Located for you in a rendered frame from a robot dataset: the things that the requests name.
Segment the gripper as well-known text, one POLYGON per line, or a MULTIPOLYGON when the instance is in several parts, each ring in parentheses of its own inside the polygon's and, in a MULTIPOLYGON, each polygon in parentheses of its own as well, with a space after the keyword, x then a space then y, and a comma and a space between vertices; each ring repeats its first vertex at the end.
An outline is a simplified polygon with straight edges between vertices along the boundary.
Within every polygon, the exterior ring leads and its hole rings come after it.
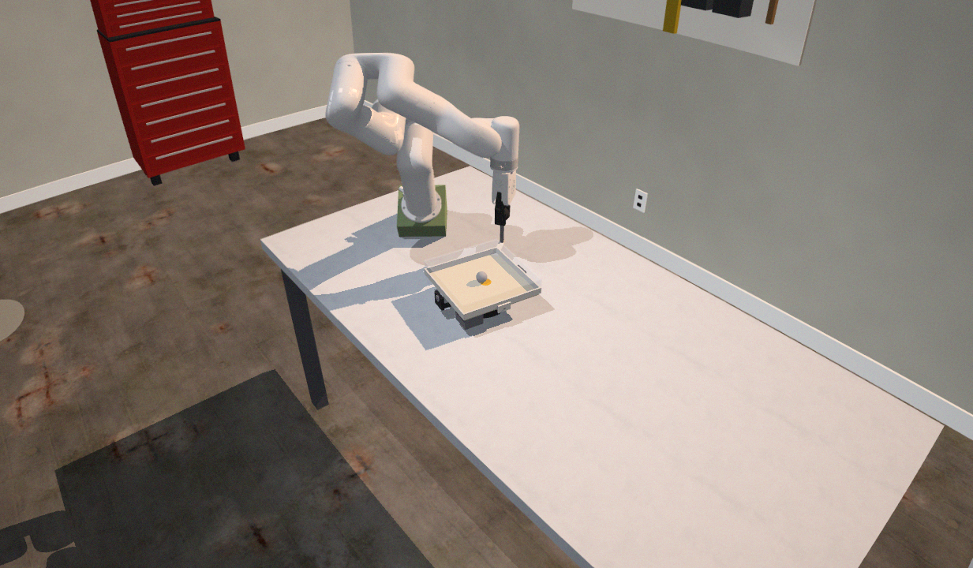
POLYGON ((496 169, 491 168, 493 171, 491 201, 493 204, 494 201, 496 202, 496 224, 499 224, 500 226, 505 226, 505 224, 507 224, 507 213, 505 213, 505 208, 509 210, 509 207, 511 207, 509 204, 515 196, 516 169, 518 169, 518 167, 512 171, 497 171, 496 169))

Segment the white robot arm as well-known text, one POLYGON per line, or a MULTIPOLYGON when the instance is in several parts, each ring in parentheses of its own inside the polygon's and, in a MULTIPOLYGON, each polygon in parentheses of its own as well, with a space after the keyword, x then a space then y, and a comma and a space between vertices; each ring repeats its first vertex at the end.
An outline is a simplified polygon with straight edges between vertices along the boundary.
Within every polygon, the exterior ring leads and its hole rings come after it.
POLYGON ((433 182, 433 133, 477 157, 490 158, 491 168, 497 171, 518 166, 518 120, 468 118, 446 99, 415 84, 414 63, 405 55, 366 53, 339 58, 332 72, 325 119, 339 132, 352 134, 383 155, 397 152, 401 210, 411 222, 431 222, 442 205, 433 182), (369 79, 378 79, 372 108, 363 105, 369 79))

